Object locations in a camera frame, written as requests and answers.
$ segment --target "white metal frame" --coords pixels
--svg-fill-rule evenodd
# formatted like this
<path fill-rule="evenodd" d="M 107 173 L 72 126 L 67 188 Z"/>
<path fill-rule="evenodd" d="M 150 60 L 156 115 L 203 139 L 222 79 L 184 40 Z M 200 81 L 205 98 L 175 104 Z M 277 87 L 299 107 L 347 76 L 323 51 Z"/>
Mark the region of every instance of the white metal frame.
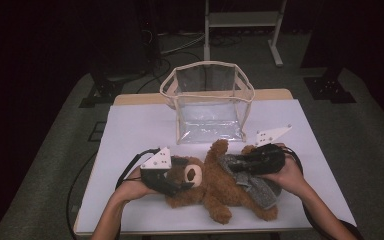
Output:
<path fill-rule="evenodd" d="M 282 59 L 277 51 L 276 43 L 279 37 L 280 26 L 282 25 L 286 2 L 287 0 L 282 0 L 279 11 L 211 13 L 209 9 L 209 0 L 206 0 L 204 60 L 210 60 L 210 28 L 274 26 L 273 38 L 268 40 L 268 43 L 276 66 L 283 66 Z"/>

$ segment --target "teddy bear's nose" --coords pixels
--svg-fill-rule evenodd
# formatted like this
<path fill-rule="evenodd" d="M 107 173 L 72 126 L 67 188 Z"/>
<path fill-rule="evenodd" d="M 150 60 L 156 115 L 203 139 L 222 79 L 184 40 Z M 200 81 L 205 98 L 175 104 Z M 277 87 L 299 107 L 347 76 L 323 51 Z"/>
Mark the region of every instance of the teddy bear's nose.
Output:
<path fill-rule="evenodd" d="M 194 169 L 189 170 L 187 177 L 189 181 L 192 181 L 193 178 L 195 177 L 195 170 Z"/>

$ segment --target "forearm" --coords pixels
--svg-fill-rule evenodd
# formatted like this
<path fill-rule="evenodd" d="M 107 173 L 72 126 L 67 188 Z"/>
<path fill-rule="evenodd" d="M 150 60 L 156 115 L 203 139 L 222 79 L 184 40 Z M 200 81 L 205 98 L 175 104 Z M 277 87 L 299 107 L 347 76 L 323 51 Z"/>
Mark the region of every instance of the forearm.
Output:
<path fill-rule="evenodd" d="M 340 240 L 355 239 L 311 187 L 300 198 L 314 221 L 330 236 Z"/>
<path fill-rule="evenodd" d="M 129 201 L 116 201 L 110 198 L 107 205 L 105 206 L 101 218 L 99 219 L 98 225 L 92 234 L 92 240 L 115 239 L 117 231 L 120 228 L 121 215 L 123 213 L 124 206 L 128 202 Z"/>

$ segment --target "gray cloth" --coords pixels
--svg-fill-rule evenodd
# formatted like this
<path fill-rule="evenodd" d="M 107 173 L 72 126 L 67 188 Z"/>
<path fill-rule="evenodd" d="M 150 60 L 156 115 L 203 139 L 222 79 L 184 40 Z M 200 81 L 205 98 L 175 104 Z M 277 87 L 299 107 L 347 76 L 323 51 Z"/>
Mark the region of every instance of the gray cloth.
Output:
<path fill-rule="evenodd" d="M 229 164 L 243 162 L 237 160 L 235 155 L 223 155 L 218 161 L 221 167 L 236 180 L 236 184 L 242 186 L 262 208 L 268 209 L 276 204 L 277 197 L 282 191 L 279 185 L 273 181 L 253 176 L 248 172 L 232 172 L 228 166 Z"/>

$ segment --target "white tabletop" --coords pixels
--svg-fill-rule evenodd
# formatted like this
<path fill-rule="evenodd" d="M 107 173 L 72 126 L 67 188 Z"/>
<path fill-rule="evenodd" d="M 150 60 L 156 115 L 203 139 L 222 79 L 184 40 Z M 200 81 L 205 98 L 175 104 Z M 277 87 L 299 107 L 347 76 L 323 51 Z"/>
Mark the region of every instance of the white tabletop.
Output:
<path fill-rule="evenodd" d="M 75 232 L 94 231 L 117 179 L 132 158 L 144 150 L 169 146 L 172 155 L 205 159 L 211 143 L 176 145 L 176 112 L 164 104 L 112 106 L 101 146 L 79 211 Z M 307 181 L 341 220 L 355 220 L 323 156 L 298 100 L 264 100 L 252 103 L 245 124 L 247 142 L 231 142 L 228 153 L 239 153 L 255 143 L 258 130 L 292 125 L 278 139 L 301 159 Z M 247 232 L 308 229 L 300 200 L 285 191 L 279 196 L 277 220 L 266 222 L 244 207 L 230 207 L 233 217 L 226 225 L 214 222 L 202 205 L 171 209 L 162 195 L 132 201 L 123 212 L 122 234 Z"/>

